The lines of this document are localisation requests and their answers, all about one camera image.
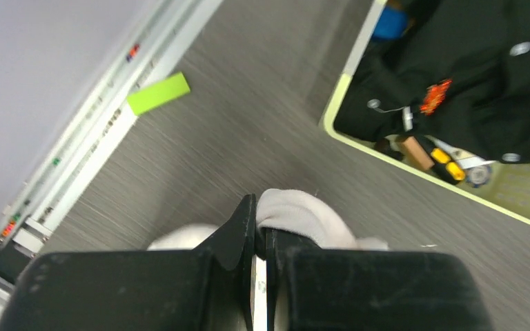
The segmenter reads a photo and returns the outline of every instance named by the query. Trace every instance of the jacket button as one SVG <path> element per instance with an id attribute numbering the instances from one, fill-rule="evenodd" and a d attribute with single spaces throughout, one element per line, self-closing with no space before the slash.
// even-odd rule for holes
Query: jacket button
<path id="1" fill-rule="evenodd" d="M 366 103 L 366 106 L 369 107 L 370 109 L 376 109 L 381 106 L 381 101 L 377 99 L 371 99 L 369 100 L 369 102 Z"/>
<path id="2" fill-rule="evenodd" d="M 524 43 L 518 43 L 517 45 L 511 47 L 509 55 L 512 57 L 517 57 L 519 55 L 525 54 L 530 51 L 530 42 L 525 41 Z"/>
<path id="3" fill-rule="evenodd" d="M 521 160 L 521 155 L 515 153 L 506 153 L 503 154 L 502 159 L 505 162 L 519 162 L 519 160 Z"/>

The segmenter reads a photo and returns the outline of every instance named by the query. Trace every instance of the black coat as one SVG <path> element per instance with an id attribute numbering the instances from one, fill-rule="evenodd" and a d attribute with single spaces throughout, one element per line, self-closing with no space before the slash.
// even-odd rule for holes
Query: black coat
<path id="1" fill-rule="evenodd" d="M 404 132 L 401 112 L 369 108 L 378 100 L 382 110 L 411 106 L 416 133 L 530 163 L 530 0 L 418 2 L 410 31 L 361 60 L 335 128 L 367 141 Z M 422 114 L 427 90 L 447 79 L 443 102 Z"/>

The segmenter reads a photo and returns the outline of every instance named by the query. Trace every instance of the blue object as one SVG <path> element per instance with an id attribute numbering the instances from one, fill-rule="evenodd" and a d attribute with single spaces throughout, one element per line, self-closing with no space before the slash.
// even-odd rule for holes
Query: blue object
<path id="1" fill-rule="evenodd" d="M 493 168 L 490 165 L 479 165 L 468 170 L 466 184 L 472 188 L 486 185 L 493 176 Z"/>
<path id="2" fill-rule="evenodd" d="M 373 31 L 374 39 L 397 39 L 403 35 L 407 29 L 409 18 L 407 14 L 401 10 L 395 10 L 390 7 L 385 7 L 379 17 L 375 31 Z"/>

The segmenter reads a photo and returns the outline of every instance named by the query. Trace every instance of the lime green frame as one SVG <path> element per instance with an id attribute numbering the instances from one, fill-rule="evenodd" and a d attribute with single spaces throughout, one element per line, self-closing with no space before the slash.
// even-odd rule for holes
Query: lime green frame
<path id="1" fill-rule="evenodd" d="M 446 188 L 448 190 L 451 190 L 453 192 L 456 192 L 468 199 L 474 200 L 478 203 L 481 203 L 487 207 L 493 208 L 494 210 L 498 210 L 499 212 L 502 212 L 503 214 L 506 214 L 510 217 L 513 217 L 514 219 L 517 219 L 523 223 L 527 223 L 530 225 L 530 219 L 527 217 L 524 217 L 516 212 L 513 212 L 511 210 L 508 210 L 504 207 L 501 207 L 499 205 L 496 205 L 490 201 L 487 201 L 481 197 L 477 197 L 474 194 L 471 194 L 469 192 L 466 192 L 464 190 L 461 190 L 453 185 L 450 185 L 444 181 L 441 181 L 435 177 L 432 177 L 431 175 L 421 172 L 419 170 L 416 170 L 415 168 L 412 168 L 411 166 L 396 161 L 395 159 L 392 159 L 382 153 L 379 153 L 372 148 L 368 148 L 361 143 L 357 142 L 355 139 L 350 138 L 344 134 L 340 134 L 336 130 L 334 130 L 334 120 L 336 119 L 336 115 L 338 114 L 338 110 L 340 109 L 340 105 L 342 104 L 342 100 L 344 99 L 344 95 L 346 94 L 346 90 L 348 90 L 349 85 L 351 84 L 352 76 L 349 74 L 342 74 L 342 76 L 338 79 L 338 82 L 334 88 L 334 92 L 332 93 L 332 97 L 328 101 L 328 105 L 326 106 L 326 109 L 324 111 L 324 114 L 322 115 L 322 119 L 320 120 L 320 127 L 328 134 L 330 137 L 333 137 L 334 139 L 341 141 L 342 143 L 345 143 L 346 145 L 352 146 L 362 152 L 365 152 L 367 154 L 370 154 L 378 159 L 381 159 L 387 163 L 390 163 L 394 165 L 395 167 L 398 167 L 400 169 L 403 169 L 407 172 L 411 172 L 412 174 L 419 176 L 427 181 L 430 181 L 432 183 L 435 183 L 439 186 L 442 186 L 443 188 Z"/>

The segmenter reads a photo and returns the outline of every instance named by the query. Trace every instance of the gray carpet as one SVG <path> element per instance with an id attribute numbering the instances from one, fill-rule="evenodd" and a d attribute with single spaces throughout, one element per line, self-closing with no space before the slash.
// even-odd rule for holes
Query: gray carpet
<path id="1" fill-rule="evenodd" d="M 183 224 L 223 223 L 246 193 L 297 188 L 357 235 L 458 255 L 497 329 L 530 331 L 530 226 L 317 128 L 367 6 L 225 0 L 179 65 L 192 93 L 137 122 L 46 250 L 143 248 Z"/>

